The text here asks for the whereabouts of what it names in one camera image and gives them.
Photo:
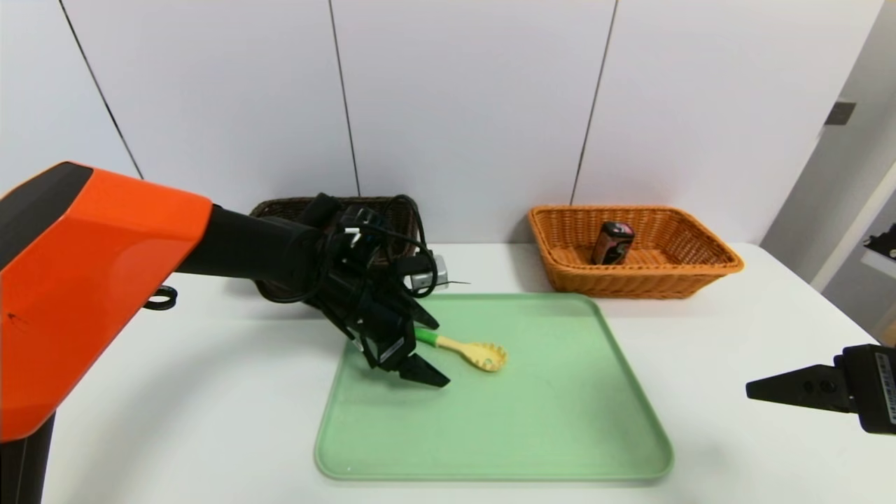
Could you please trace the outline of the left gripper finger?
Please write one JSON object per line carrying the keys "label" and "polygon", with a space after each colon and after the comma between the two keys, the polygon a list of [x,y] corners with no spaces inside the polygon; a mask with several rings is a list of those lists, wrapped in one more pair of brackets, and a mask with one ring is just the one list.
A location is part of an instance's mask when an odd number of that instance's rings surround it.
{"label": "left gripper finger", "polygon": [[405,289],[399,289],[396,294],[396,303],[400,313],[413,322],[419,323],[424,328],[436,330],[440,327],[438,320],[423,307],[416,297],[410,295]]}
{"label": "left gripper finger", "polygon": [[432,387],[445,387],[451,382],[444,373],[416,353],[403,358],[398,373],[401,379]]}

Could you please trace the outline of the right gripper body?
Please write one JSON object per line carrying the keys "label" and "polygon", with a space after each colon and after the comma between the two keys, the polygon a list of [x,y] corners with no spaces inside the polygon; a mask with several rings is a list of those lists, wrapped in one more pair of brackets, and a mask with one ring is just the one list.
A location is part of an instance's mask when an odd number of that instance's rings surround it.
{"label": "right gripper body", "polygon": [[842,352],[849,395],[866,433],[895,434],[895,350],[863,344]]}

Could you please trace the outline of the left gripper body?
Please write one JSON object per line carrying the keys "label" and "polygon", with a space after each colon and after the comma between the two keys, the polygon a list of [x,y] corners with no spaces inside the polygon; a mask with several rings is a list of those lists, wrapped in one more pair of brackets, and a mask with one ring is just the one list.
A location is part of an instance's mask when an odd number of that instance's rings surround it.
{"label": "left gripper body", "polygon": [[318,307],[364,354],[368,365],[399,369],[415,349],[412,301],[392,280],[329,271]]}

